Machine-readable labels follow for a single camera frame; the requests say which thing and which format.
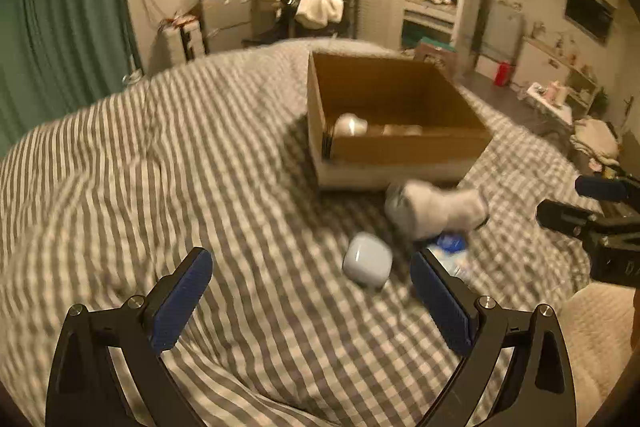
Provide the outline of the white round cotton-ball container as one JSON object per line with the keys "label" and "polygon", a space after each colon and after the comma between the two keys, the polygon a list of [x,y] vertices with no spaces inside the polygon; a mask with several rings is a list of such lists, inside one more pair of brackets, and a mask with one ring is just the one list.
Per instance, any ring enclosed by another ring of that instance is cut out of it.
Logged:
{"label": "white round cotton-ball container", "polygon": [[365,135],[368,131],[369,123],[352,113],[342,114],[337,118],[333,126],[334,136],[358,136]]}

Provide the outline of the white folding side table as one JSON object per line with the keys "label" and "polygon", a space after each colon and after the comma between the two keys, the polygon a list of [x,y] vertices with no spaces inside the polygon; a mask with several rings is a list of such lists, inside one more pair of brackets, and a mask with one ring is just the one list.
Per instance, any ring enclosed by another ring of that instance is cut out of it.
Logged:
{"label": "white folding side table", "polygon": [[525,92],[525,100],[532,103],[536,109],[546,112],[553,116],[565,127],[571,128],[574,124],[573,113],[570,106],[566,103],[555,104],[544,98],[544,88],[538,82],[532,83]]}

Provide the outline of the blue tissue packet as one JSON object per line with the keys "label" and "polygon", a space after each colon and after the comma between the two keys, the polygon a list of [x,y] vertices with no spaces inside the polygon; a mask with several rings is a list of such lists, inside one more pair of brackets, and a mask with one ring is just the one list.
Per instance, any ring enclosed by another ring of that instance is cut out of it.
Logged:
{"label": "blue tissue packet", "polygon": [[442,233],[427,248],[452,277],[467,282],[470,275],[469,251],[466,237],[458,233]]}

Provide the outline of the rolled white sock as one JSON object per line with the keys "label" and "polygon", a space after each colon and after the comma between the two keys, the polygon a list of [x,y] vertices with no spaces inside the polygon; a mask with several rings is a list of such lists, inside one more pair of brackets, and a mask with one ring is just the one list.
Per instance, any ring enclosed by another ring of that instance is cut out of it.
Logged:
{"label": "rolled white sock", "polygon": [[473,231],[489,218],[488,202],[476,188],[445,190],[420,180],[391,185],[384,209],[393,225],[412,241]]}

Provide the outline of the white earbud case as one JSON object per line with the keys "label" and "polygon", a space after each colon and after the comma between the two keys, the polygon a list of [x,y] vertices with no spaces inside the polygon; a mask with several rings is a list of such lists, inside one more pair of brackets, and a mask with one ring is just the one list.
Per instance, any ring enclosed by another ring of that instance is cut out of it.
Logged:
{"label": "white earbud case", "polygon": [[393,265],[393,251],[378,236],[359,232],[349,242],[342,270],[349,280],[379,291],[384,287]]}

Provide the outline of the open cardboard box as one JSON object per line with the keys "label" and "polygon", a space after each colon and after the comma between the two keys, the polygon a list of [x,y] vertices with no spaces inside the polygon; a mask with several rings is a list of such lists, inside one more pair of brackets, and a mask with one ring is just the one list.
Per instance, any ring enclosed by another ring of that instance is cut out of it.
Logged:
{"label": "open cardboard box", "polygon": [[[345,113],[365,119],[367,133],[334,136]],[[307,122],[323,190],[378,191],[405,180],[456,184],[491,140],[434,65],[391,56],[311,53]]]}

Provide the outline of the grey checkered bed quilt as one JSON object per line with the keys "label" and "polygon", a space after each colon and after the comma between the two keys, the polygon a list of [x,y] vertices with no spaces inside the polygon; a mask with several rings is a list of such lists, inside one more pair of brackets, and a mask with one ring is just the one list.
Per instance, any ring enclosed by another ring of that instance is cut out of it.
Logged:
{"label": "grey checkered bed quilt", "polygon": [[[195,246],[212,280],[163,356],[211,426],[412,426],[457,366],[413,295],[380,193],[321,193],[308,152],[314,51],[298,40],[162,72],[18,142],[1,164],[1,380],[44,422],[75,303],[120,306]],[[352,238],[390,246],[382,289],[343,273]]]}

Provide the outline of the white towel on chair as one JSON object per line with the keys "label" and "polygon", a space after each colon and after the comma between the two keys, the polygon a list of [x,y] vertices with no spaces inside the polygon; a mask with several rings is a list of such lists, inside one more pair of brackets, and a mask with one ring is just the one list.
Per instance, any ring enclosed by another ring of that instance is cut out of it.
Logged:
{"label": "white towel on chair", "polygon": [[343,13],[343,0],[299,0],[295,20],[305,28],[321,29],[338,24]]}

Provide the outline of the dark wooden chair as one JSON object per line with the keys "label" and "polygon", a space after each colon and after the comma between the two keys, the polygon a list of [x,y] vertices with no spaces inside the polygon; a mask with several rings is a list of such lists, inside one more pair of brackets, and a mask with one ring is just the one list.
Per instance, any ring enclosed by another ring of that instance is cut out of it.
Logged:
{"label": "dark wooden chair", "polygon": [[253,35],[243,42],[243,48],[269,46],[285,39],[295,38],[341,38],[338,24],[329,24],[321,29],[308,29],[295,20],[299,0],[254,0],[253,10],[259,15],[270,14],[273,21],[266,29],[254,29]]}

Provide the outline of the green curtain left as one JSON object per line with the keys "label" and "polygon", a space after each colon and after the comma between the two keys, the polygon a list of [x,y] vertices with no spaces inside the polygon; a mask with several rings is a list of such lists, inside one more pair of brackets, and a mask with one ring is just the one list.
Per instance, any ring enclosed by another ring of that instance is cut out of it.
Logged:
{"label": "green curtain left", "polygon": [[127,0],[1,0],[1,150],[122,91],[139,63]]}

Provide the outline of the white suitcase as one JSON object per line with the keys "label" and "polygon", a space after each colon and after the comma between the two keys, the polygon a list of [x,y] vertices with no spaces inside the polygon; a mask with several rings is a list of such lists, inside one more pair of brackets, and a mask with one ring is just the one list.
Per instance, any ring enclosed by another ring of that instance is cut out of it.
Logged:
{"label": "white suitcase", "polygon": [[168,18],[160,24],[169,64],[178,66],[206,55],[200,21],[188,14]]}

